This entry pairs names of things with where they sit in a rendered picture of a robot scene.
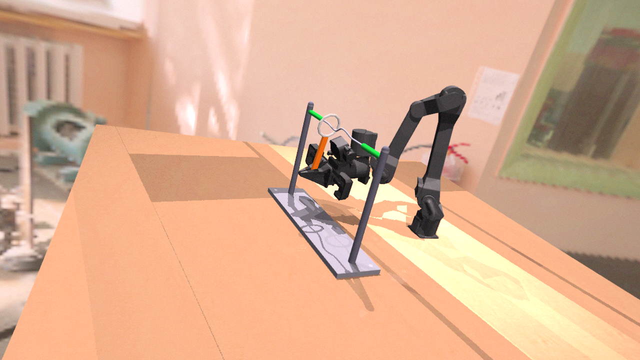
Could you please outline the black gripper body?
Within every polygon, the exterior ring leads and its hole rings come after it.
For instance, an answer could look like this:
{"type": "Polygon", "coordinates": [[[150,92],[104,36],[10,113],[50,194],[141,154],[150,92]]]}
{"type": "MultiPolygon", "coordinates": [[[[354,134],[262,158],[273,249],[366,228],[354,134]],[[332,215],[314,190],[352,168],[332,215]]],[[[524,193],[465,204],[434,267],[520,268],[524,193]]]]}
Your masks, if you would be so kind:
{"type": "MultiPolygon", "coordinates": [[[[313,143],[309,145],[307,150],[307,155],[305,158],[305,162],[307,166],[310,166],[311,164],[313,164],[314,158],[317,154],[318,147],[319,146],[317,145],[317,143],[313,143]]],[[[336,184],[339,188],[338,190],[334,191],[334,196],[339,201],[345,200],[349,198],[351,187],[354,183],[352,179],[355,177],[355,174],[356,174],[355,162],[352,161],[348,165],[342,167],[342,165],[338,165],[338,162],[339,162],[338,159],[335,159],[333,156],[329,156],[328,158],[326,158],[326,156],[324,156],[324,153],[325,152],[323,152],[322,154],[322,158],[323,158],[322,167],[328,163],[329,166],[333,169],[328,186],[330,185],[334,186],[334,184],[336,184]]]]}

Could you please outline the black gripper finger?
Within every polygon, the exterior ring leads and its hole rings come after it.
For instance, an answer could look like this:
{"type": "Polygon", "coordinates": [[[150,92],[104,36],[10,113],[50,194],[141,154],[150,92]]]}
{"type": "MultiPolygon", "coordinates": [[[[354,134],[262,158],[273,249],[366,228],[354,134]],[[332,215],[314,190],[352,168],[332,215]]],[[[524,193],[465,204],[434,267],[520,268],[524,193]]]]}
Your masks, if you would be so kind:
{"type": "MultiPolygon", "coordinates": [[[[323,165],[323,158],[321,158],[320,163],[318,164],[318,169],[321,168],[322,165],[323,165]]],[[[303,169],[298,171],[298,174],[300,175],[300,173],[303,172],[303,171],[311,170],[312,166],[313,166],[313,164],[311,164],[311,165],[309,165],[307,167],[304,167],[303,169]]]]}
{"type": "Polygon", "coordinates": [[[299,176],[310,180],[311,182],[318,183],[319,185],[328,188],[330,177],[333,173],[333,168],[328,163],[320,168],[314,170],[306,170],[300,172],[299,176]]]}

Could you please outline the white loop with orange handle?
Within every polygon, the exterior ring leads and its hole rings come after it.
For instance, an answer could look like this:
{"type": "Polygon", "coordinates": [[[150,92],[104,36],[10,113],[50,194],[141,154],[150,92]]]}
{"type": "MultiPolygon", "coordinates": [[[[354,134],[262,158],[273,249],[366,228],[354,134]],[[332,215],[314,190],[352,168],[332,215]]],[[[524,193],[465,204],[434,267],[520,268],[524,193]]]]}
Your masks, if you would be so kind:
{"type": "Polygon", "coordinates": [[[327,141],[328,141],[329,137],[330,137],[330,136],[333,136],[333,135],[336,133],[336,131],[334,131],[333,133],[330,133],[329,135],[326,135],[326,134],[323,134],[323,133],[321,132],[320,127],[321,127],[321,125],[322,125],[322,122],[323,122],[326,118],[328,118],[328,117],[335,117],[335,118],[337,118],[338,125],[337,125],[337,127],[336,127],[336,129],[335,129],[335,130],[338,130],[338,129],[339,129],[339,126],[341,125],[340,118],[339,118],[336,114],[329,114],[329,115],[326,115],[326,116],[324,116],[324,117],[323,117],[323,118],[318,122],[317,130],[318,130],[318,134],[320,134],[320,136],[322,136],[322,138],[321,138],[321,141],[320,141],[320,143],[319,143],[319,145],[318,145],[318,150],[317,150],[317,153],[316,153],[316,155],[315,155],[315,157],[314,157],[314,161],[313,161],[313,164],[312,164],[311,170],[314,170],[314,169],[317,169],[317,168],[318,168],[319,163],[320,163],[320,161],[321,161],[321,159],[322,159],[323,151],[324,151],[324,149],[325,149],[325,147],[326,147],[326,144],[327,144],[327,141]]]}

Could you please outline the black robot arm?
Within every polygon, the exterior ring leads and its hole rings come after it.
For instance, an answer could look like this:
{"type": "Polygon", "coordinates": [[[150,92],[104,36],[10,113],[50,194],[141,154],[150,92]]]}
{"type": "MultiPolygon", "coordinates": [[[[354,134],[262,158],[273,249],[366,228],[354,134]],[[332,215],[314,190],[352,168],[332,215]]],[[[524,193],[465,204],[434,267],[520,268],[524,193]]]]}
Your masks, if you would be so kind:
{"type": "MultiPolygon", "coordinates": [[[[404,120],[390,142],[390,152],[387,156],[384,170],[379,184],[390,183],[393,180],[399,158],[413,136],[423,116],[438,113],[432,148],[426,173],[417,177],[417,186],[414,188],[414,197],[420,207],[414,215],[413,222],[408,225],[410,230],[419,239],[439,239],[436,235],[441,219],[445,217],[441,205],[441,174],[450,146],[454,125],[461,115],[467,101],[466,92],[455,85],[449,85],[436,95],[414,101],[404,120]]],[[[352,136],[355,141],[366,144],[375,150],[378,133],[366,129],[353,129],[352,136]]],[[[345,167],[354,161],[356,173],[354,179],[366,185],[377,167],[378,158],[372,156],[361,148],[357,142],[350,139],[349,143],[342,136],[331,139],[328,156],[334,156],[338,165],[345,167]]]]}

